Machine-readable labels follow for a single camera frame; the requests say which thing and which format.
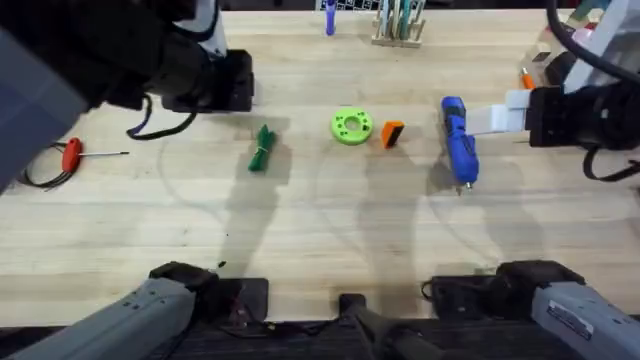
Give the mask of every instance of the orange block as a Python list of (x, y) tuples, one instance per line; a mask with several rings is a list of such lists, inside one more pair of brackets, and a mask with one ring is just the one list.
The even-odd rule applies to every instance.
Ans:
[(382, 128), (382, 147), (389, 149), (396, 144), (400, 133), (404, 129), (404, 123), (402, 121), (387, 121)]

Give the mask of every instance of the wooden table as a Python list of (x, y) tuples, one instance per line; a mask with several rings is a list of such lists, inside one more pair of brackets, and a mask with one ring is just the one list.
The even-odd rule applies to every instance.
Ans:
[[(434, 274), (556, 259), (627, 312), (640, 312), (640, 221), (633, 185), (584, 178), (583, 151), (532, 149), (526, 134), (478, 138), (481, 177), (458, 196), (440, 133), (440, 99), (468, 108), (520, 86), (518, 61), (541, 11), (429, 11), (421, 49), (370, 44), (371, 13), (227, 13), (228, 41), (254, 59), (254, 111), (201, 115), (152, 142), (125, 129), (142, 113), (110, 106), (69, 134), (88, 151), (61, 188), (16, 185), (0, 199), (0, 326), (69, 324), (117, 300), (170, 260), (221, 276), (266, 277), (272, 319), (329, 318), (342, 292), (393, 316), (425, 316), (418, 284)], [(184, 115), (156, 102), (151, 129)], [(360, 106), (377, 129), (338, 144), (329, 119)], [(407, 124), (383, 150), (387, 120)], [(263, 175), (247, 172), (263, 124), (279, 143)], [(38, 158), (39, 176), (59, 154)], [(603, 155), (598, 168), (625, 157)]]

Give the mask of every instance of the blue marker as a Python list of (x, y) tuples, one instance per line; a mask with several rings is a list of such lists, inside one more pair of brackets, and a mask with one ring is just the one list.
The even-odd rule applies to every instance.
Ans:
[(327, 12), (327, 35), (331, 36), (336, 32), (336, 0), (327, 0), (325, 10)]

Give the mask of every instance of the screwdriver handle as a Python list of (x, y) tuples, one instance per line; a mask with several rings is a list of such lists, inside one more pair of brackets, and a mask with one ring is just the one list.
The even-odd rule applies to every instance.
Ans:
[(476, 154), (476, 139), (465, 133), (464, 103), (457, 96), (447, 96), (442, 99), (442, 110), (453, 174), (460, 183), (471, 187), (478, 180), (480, 164)]

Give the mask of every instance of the green cable bundle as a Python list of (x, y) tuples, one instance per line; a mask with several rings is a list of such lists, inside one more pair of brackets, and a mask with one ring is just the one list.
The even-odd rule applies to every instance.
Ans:
[(264, 171), (267, 168), (269, 151), (271, 151), (271, 146), (273, 146), (275, 140), (276, 134), (273, 131), (269, 131), (267, 125), (262, 125), (256, 138), (256, 153), (249, 163), (249, 171)]

